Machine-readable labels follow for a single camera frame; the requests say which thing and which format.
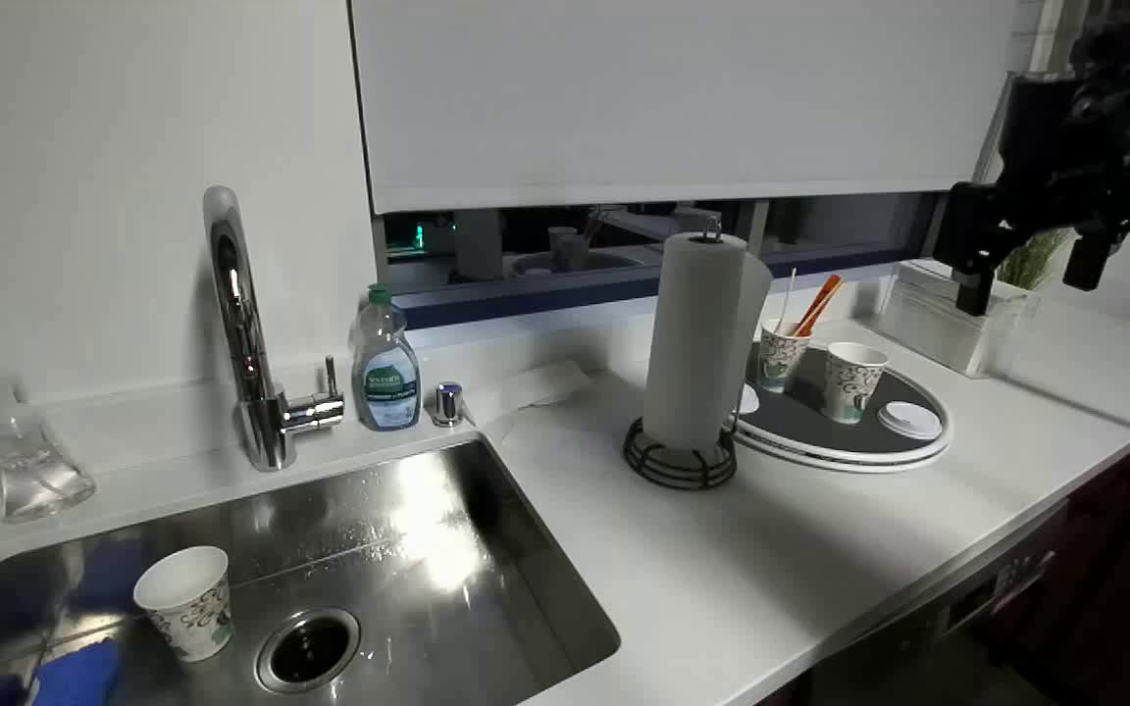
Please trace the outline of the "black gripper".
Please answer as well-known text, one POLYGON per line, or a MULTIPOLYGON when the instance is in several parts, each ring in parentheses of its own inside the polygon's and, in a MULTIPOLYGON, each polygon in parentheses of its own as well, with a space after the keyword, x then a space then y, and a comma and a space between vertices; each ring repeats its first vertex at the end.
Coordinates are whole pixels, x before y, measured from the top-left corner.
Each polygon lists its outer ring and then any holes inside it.
POLYGON ((1094 289, 1130 236, 1130 78, 1030 78, 1009 85, 999 176, 949 187, 935 255, 952 265, 956 311, 984 319, 992 270, 1029 240, 1072 228, 1062 281, 1094 289))

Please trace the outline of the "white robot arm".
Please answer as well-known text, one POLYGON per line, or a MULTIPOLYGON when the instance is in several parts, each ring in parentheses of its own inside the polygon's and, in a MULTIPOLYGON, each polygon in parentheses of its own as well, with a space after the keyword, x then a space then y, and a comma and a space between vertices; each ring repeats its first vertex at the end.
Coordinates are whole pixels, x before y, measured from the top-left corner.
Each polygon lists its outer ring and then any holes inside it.
POLYGON ((1058 228, 1073 230, 1062 281, 1094 289, 1130 236, 1130 18, 1082 36, 1067 71, 1009 81, 999 176, 956 179, 935 243, 952 306, 980 319, 997 265, 1058 228))

